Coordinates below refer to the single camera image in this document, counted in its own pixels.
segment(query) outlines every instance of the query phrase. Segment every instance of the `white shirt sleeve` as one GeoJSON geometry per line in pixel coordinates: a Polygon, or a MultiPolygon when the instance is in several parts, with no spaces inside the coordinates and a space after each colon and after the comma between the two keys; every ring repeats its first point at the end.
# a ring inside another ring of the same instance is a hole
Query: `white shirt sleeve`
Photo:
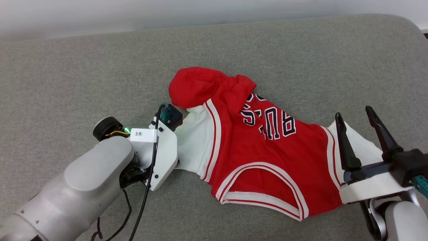
{"type": "Polygon", "coordinates": [[[202,105],[188,108],[189,114],[177,127],[177,152],[180,163],[177,169],[204,175],[211,157],[214,141],[214,125],[206,108],[202,105]]]}

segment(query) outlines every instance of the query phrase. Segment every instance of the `gray fabric surface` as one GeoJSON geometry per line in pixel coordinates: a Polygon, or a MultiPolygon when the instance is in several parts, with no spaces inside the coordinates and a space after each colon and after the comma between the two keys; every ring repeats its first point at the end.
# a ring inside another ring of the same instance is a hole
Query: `gray fabric surface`
{"type": "MultiPolygon", "coordinates": [[[[405,149],[428,152],[428,42],[403,18],[360,15],[13,42],[0,45],[0,217],[90,150],[101,118],[147,126],[158,105],[170,101],[175,72],[188,66],[247,75],[257,94],[301,121],[328,126],[340,111],[378,145],[364,111],[371,105],[405,149]]],[[[143,191],[142,185],[128,189],[133,213],[117,240],[129,237],[143,191]]],[[[420,201],[428,213],[427,200],[420,201]]],[[[105,237],[127,211],[120,196],[101,217],[105,237]]],[[[95,231],[93,225],[79,240],[95,231]]],[[[135,240],[371,238],[359,205],[300,223],[266,208],[221,205],[196,174],[174,171],[149,194],[135,240]]]]}

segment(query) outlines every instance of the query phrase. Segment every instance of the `white jersey trim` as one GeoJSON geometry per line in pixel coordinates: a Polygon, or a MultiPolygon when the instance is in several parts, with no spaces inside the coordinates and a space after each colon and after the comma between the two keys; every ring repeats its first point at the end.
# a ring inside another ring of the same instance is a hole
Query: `white jersey trim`
{"type": "Polygon", "coordinates": [[[201,176],[201,179],[203,179],[206,182],[209,182],[211,180],[212,172],[217,162],[218,154],[220,151],[221,122],[220,122],[220,116],[218,115],[217,109],[215,108],[211,99],[207,100],[204,106],[207,108],[208,113],[210,114],[211,119],[213,120],[213,128],[214,128],[213,130],[214,140],[213,140],[211,157],[208,163],[205,165],[206,170],[204,172],[204,175],[201,176]]]}
{"type": "Polygon", "coordinates": [[[295,220],[301,221],[299,209],[283,200],[263,193],[254,192],[228,192],[223,203],[236,203],[270,208],[283,213],[295,220]]]}
{"type": "Polygon", "coordinates": [[[221,204],[242,203],[247,205],[256,205],[271,208],[300,221],[308,217],[309,215],[309,208],[306,204],[305,198],[303,197],[302,192],[300,191],[297,184],[290,177],[290,175],[288,175],[287,172],[285,172],[278,166],[265,162],[248,163],[235,169],[225,178],[225,180],[220,185],[216,193],[216,198],[220,201],[221,204]],[[267,194],[262,195],[261,193],[229,192],[229,189],[232,187],[238,176],[243,171],[253,168],[267,170],[275,174],[285,184],[287,184],[294,194],[298,209],[293,207],[289,203],[280,200],[279,198],[267,194]]]}
{"type": "Polygon", "coordinates": [[[341,183],[343,182],[343,177],[339,177],[337,175],[337,168],[342,168],[342,164],[340,163],[340,153],[339,146],[336,138],[331,134],[330,130],[325,127],[321,127],[325,134],[327,135],[327,164],[328,164],[328,172],[330,174],[331,181],[333,181],[336,188],[339,190],[341,183]]]}

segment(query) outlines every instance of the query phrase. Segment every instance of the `teal connector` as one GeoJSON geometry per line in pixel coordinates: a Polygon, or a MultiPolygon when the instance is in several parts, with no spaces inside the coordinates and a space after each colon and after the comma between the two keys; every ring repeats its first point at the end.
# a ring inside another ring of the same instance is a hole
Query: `teal connector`
{"type": "Polygon", "coordinates": [[[168,121],[171,119],[171,109],[168,107],[168,103],[162,103],[165,105],[165,107],[160,112],[160,120],[164,123],[168,123],[168,121]]]}
{"type": "Polygon", "coordinates": [[[422,195],[428,198],[428,181],[424,176],[417,176],[413,180],[413,186],[418,190],[422,195]]]}

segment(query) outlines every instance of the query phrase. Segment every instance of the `red stripe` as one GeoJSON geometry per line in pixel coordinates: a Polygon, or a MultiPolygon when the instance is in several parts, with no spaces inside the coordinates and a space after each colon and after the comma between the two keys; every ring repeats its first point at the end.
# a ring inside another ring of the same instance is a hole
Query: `red stripe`
{"type": "Polygon", "coordinates": [[[334,154],[335,153],[335,148],[336,148],[336,140],[334,139],[334,136],[331,133],[331,131],[329,129],[327,129],[327,130],[330,133],[331,137],[333,138],[333,171],[334,171],[334,177],[336,177],[336,181],[337,181],[337,183],[340,186],[341,183],[340,183],[339,178],[337,177],[337,174],[336,174],[336,157],[335,157],[335,154],[334,154]]]}
{"type": "Polygon", "coordinates": [[[297,216],[297,215],[295,215],[294,213],[292,213],[292,212],[288,211],[287,209],[284,209],[284,208],[282,208],[282,207],[279,207],[279,206],[273,205],[273,204],[271,204],[271,203],[267,203],[267,202],[259,202],[259,201],[252,201],[252,200],[239,200],[239,199],[228,199],[228,201],[232,201],[232,202],[254,202],[254,203],[265,204],[265,205],[268,205],[268,206],[275,207],[275,208],[277,208],[277,209],[281,209],[281,210],[283,210],[284,212],[286,212],[286,213],[288,213],[288,214],[290,214],[290,215],[293,215],[293,216],[295,216],[296,218],[300,219],[300,217],[299,217],[299,216],[297,216]]]}
{"type": "Polygon", "coordinates": [[[214,142],[213,142],[213,149],[211,150],[211,157],[210,157],[210,161],[208,162],[207,169],[205,170],[205,176],[204,176],[204,178],[203,178],[203,180],[204,180],[204,181],[205,181],[205,179],[207,178],[208,169],[209,169],[209,167],[210,167],[210,165],[211,165],[211,161],[212,161],[212,159],[213,159],[213,155],[214,155],[214,147],[215,147],[215,140],[216,140],[216,133],[217,133],[217,126],[216,126],[216,124],[215,124],[215,118],[214,118],[213,112],[212,112],[212,111],[211,111],[211,109],[209,108],[209,106],[208,106],[208,103],[207,103],[207,102],[205,102],[205,106],[207,107],[208,111],[210,112],[210,114],[211,114],[211,118],[213,119],[213,122],[214,122],[214,142]]]}
{"type": "Polygon", "coordinates": [[[222,200],[222,197],[223,197],[223,194],[224,194],[224,192],[226,191],[226,189],[228,189],[228,187],[229,187],[229,185],[231,184],[231,182],[233,181],[233,179],[235,178],[235,176],[242,170],[242,169],[247,169],[247,168],[249,168],[249,167],[254,167],[254,166],[256,166],[256,167],[260,167],[260,166],[263,166],[263,167],[266,167],[266,168],[268,168],[268,169],[270,169],[270,170],[272,170],[272,171],[274,171],[274,172],[276,172],[278,175],[280,175],[285,181],[286,181],[286,183],[288,183],[289,184],[289,186],[291,186],[292,188],[293,188],[293,190],[294,190],[294,193],[296,194],[296,197],[297,197],[297,200],[299,201],[299,204],[300,204],[300,207],[301,207],[301,209],[302,209],[302,217],[304,217],[305,216],[305,214],[304,214],[304,210],[303,210],[303,205],[302,205],[302,202],[300,201],[300,198],[299,198],[299,196],[297,195],[297,191],[296,191],[296,189],[294,188],[294,186],[284,177],[284,176],[282,176],[281,175],[281,173],[279,173],[279,172],[277,172],[275,169],[272,169],[271,167],[268,167],[268,166],[265,166],[265,165],[253,165],[253,166],[246,166],[246,167],[243,167],[243,168],[241,168],[241,169],[239,169],[234,175],[233,175],[233,177],[230,179],[230,181],[229,181],[229,183],[226,185],[226,187],[223,189],[223,191],[222,191],[222,193],[221,193],[221,195],[220,195],[220,198],[219,198],[219,201],[221,201],[222,200]]]}

